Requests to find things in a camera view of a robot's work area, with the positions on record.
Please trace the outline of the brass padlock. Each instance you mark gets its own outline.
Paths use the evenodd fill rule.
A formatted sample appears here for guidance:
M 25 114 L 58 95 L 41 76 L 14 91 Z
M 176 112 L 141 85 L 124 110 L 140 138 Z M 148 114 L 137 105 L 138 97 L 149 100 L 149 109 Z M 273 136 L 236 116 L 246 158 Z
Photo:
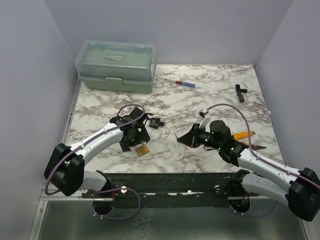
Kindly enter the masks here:
M 146 155 L 147 153 L 149 153 L 150 150 L 146 144 L 143 144 L 143 145 L 136 148 L 136 152 L 139 157 L 142 157 L 142 156 Z

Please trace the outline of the black padlock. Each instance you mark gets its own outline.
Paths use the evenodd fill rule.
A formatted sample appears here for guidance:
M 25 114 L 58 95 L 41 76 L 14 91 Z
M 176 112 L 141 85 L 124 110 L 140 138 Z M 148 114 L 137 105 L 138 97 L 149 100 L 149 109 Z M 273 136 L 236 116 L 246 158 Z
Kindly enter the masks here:
M 152 113 L 147 113 L 146 119 L 149 121 L 150 128 L 158 129 L 162 126 L 161 119 L 159 117 L 153 117 Z

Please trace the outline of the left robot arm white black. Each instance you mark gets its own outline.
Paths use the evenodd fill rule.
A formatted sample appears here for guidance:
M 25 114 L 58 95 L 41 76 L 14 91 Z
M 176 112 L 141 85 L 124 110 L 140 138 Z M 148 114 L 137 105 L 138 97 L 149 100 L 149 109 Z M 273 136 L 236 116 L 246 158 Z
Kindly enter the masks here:
M 61 192 L 68 197 L 80 190 L 93 191 L 101 198 L 110 194 L 110 179 L 100 170 L 86 171 L 85 166 L 115 144 L 119 144 L 123 152 L 129 152 L 133 147 L 150 141 L 144 107 L 138 104 L 132 104 L 132 107 L 129 114 L 117 114 L 84 140 L 71 145 L 60 143 L 54 148 L 44 171 L 46 195 Z

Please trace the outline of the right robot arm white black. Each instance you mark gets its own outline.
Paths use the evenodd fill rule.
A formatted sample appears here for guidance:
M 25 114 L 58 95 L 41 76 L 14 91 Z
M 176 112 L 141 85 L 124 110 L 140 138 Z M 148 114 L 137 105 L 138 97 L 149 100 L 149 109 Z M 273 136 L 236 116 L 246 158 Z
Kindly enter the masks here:
M 244 168 L 244 174 L 230 183 L 230 191 L 236 196 L 248 192 L 274 199 L 308 222 L 320 210 L 320 179 L 315 171 L 307 167 L 299 170 L 259 155 L 235 140 L 222 120 L 212 121 L 209 131 L 195 123 L 177 142 L 190 148 L 213 148 L 225 162 Z

